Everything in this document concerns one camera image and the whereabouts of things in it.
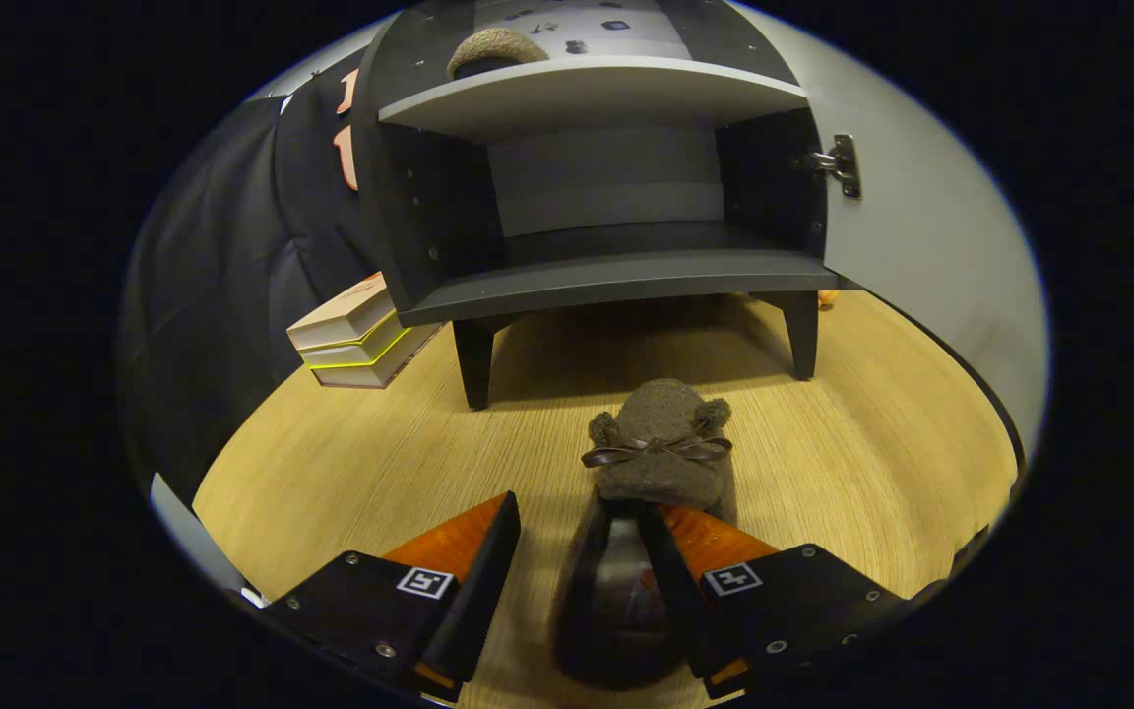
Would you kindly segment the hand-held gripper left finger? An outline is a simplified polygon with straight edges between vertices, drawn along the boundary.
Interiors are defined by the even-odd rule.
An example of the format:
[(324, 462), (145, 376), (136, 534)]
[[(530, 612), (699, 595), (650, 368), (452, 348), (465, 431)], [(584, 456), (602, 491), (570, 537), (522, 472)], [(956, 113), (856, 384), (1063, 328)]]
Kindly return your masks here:
[(390, 552), (338, 552), (266, 616), (359, 677), (454, 703), (475, 677), (521, 531), (505, 490)]

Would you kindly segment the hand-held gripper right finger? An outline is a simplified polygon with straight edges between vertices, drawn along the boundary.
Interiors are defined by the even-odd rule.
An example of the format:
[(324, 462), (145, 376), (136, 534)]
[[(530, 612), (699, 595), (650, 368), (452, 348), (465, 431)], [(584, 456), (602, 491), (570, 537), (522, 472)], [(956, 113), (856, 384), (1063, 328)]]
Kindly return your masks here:
[(703, 510), (648, 504), (638, 531), (672, 636), (712, 699), (831, 672), (919, 605), (819, 545), (780, 550)]

